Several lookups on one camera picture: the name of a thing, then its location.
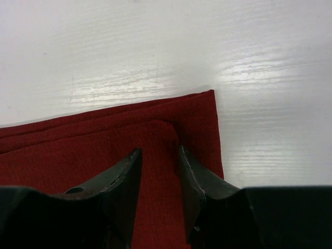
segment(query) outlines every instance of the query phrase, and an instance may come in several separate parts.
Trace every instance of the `dark red towel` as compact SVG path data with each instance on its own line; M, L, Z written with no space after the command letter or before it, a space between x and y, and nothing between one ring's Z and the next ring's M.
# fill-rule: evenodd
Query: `dark red towel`
M0 183L64 192L141 147L133 248L189 248L178 144L223 176L214 91L0 129Z

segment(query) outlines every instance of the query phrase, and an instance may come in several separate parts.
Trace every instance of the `white table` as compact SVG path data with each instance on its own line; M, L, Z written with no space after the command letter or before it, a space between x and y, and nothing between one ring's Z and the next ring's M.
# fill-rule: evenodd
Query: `white table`
M332 1L2 0L0 125L215 89L226 180L332 183Z

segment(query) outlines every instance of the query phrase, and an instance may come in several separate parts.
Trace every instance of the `red fabric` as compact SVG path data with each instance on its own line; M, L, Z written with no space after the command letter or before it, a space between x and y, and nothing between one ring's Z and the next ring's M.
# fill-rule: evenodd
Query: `red fabric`
M0 183L64 192L143 149L133 248L189 248L177 146L223 176L214 91L0 129Z

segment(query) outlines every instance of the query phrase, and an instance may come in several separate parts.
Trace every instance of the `black plastic part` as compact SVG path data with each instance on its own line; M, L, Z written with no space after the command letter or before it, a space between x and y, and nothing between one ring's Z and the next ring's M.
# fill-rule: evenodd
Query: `black plastic part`
M141 169L137 149L65 194L1 187L0 248L130 248Z
M179 154L191 248L332 248L332 187L240 190Z

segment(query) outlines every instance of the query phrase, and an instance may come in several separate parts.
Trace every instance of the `fabric fold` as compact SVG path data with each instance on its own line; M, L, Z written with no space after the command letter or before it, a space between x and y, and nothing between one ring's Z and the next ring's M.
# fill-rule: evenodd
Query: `fabric fold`
M177 146L223 177L214 91L0 129L2 185L64 192L143 150L133 248L185 242Z

